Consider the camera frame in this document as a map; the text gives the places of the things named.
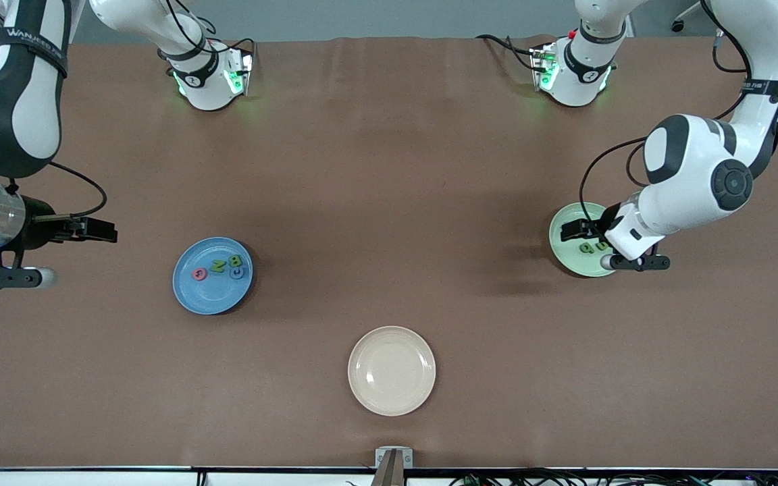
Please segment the green plate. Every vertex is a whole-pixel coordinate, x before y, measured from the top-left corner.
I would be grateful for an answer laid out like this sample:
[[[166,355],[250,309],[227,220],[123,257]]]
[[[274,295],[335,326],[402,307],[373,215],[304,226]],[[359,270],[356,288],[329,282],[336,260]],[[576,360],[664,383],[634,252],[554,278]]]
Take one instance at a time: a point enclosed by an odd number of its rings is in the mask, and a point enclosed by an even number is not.
[[[605,212],[605,207],[596,203],[586,203],[581,205],[579,202],[568,204],[559,209],[550,219],[548,227],[548,242],[550,251],[558,259],[558,262],[565,270],[580,276],[596,279],[597,277],[606,277],[615,271],[605,270],[600,265],[602,256],[615,253],[611,247],[607,252],[596,251],[594,254],[583,254],[579,251],[579,246],[584,242],[595,246],[595,240],[571,240],[562,242],[560,240],[560,227],[562,224],[574,219],[599,219]]]

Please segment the office chair caster leg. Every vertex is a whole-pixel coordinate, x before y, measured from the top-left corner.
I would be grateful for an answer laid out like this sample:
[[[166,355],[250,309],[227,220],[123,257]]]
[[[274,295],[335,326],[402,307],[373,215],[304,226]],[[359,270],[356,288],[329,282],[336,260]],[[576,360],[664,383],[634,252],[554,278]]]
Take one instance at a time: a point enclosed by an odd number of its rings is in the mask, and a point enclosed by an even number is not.
[[[701,7],[701,2],[700,1],[696,1],[691,6],[689,6],[688,8],[683,10],[682,12],[680,12],[679,15],[675,16],[675,18],[673,19],[672,24],[671,24],[671,30],[673,32],[681,32],[683,30],[683,28],[685,28],[685,19],[689,18],[690,16],[692,16],[694,13],[696,13],[701,8],[702,8]]]

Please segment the blue plate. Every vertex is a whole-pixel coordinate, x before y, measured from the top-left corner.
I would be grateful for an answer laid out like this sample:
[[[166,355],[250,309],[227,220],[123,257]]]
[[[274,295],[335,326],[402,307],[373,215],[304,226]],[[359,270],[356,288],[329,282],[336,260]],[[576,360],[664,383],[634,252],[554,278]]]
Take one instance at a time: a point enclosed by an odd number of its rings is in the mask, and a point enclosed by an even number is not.
[[[212,273],[209,270],[213,259],[228,258],[238,253],[247,268],[244,279],[232,279],[226,267],[225,273]],[[208,270],[208,277],[195,281],[191,271],[197,267]],[[182,253],[175,264],[171,286],[176,301],[185,310],[200,316],[216,316],[234,310],[251,293],[255,281],[255,265],[251,253],[245,245],[226,237],[210,237],[195,242]]]

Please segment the brown table cover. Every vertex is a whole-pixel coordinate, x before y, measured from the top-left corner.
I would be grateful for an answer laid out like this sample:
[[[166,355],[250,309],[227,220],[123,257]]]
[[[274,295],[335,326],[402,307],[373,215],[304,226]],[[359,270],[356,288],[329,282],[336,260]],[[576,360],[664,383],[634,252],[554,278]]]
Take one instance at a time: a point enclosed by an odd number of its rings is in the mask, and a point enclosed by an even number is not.
[[[108,191],[115,245],[29,252],[0,290],[0,466],[778,468],[778,150],[735,215],[668,237],[660,273],[566,274],[553,213],[592,160],[741,78],[706,38],[631,38],[595,103],[559,107],[492,43],[257,47],[250,95],[201,113],[153,47],[74,45],[57,161]],[[189,246],[247,247],[251,293],[200,316]],[[426,403],[367,411],[348,358],[408,328]]]

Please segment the beige plate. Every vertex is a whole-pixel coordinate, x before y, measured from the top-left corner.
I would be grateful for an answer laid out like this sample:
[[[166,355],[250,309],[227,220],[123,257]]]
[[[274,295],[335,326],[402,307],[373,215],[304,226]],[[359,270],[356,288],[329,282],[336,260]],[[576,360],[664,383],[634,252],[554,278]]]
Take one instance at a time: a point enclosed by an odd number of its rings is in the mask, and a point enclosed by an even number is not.
[[[413,330],[383,326],[354,345],[348,384],[367,411],[401,417],[429,399],[436,384],[436,358],[426,339]]]

